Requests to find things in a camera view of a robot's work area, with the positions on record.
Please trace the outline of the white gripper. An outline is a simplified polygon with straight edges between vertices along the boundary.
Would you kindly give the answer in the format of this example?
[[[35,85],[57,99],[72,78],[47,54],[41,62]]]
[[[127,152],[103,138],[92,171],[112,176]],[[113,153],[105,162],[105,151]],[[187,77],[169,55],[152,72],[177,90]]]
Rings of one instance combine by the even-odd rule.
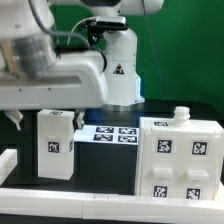
[[[41,79],[19,80],[0,72],[0,110],[21,130],[19,110],[100,108],[108,87],[105,60],[98,51],[62,54]],[[75,112],[75,128],[85,125],[84,111]]]

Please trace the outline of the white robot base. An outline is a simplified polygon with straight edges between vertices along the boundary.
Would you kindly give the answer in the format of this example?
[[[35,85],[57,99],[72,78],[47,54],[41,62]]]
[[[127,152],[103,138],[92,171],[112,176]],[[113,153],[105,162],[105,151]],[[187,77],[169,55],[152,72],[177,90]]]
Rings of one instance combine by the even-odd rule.
[[[106,31],[104,71],[108,95],[103,108],[111,111],[130,111],[139,108],[145,99],[141,96],[141,79],[136,72],[137,36],[134,31]]]

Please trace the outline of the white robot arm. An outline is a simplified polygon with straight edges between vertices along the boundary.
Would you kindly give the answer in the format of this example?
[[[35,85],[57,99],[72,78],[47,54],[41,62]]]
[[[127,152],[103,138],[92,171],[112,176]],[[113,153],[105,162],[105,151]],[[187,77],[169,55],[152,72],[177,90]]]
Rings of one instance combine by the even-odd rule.
[[[137,36],[126,17],[164,0],[0,0],[0,111],[128,111],[144,103]]]

